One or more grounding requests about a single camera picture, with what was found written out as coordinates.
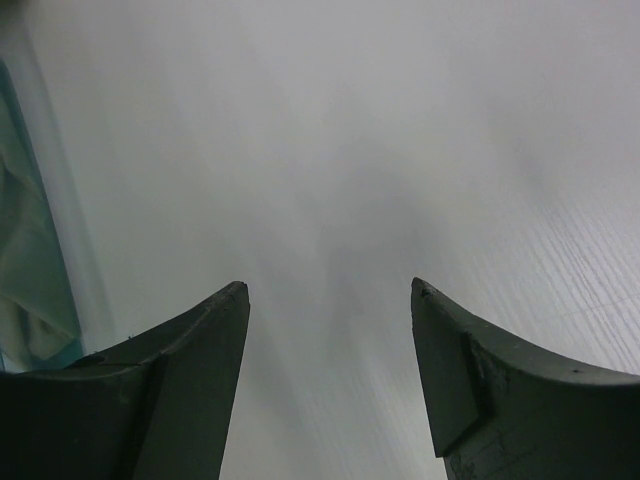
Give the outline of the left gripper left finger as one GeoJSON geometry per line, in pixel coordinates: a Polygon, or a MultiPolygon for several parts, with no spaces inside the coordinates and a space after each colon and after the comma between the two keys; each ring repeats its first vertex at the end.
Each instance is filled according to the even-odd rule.
{"type": "Polygon", "coordinates": [[[216,479],[249,324],[235,281],[54,370],[1,377],[5,479],[216,479]]]}

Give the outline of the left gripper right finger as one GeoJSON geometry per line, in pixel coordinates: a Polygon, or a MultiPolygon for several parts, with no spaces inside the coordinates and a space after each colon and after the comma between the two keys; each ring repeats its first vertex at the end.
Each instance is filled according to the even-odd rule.
{"type": "Polygon", "coordinates": [[[546,350],[420,278],[412,331],[450,479],[636,479],[639,378],[546,350]]]}

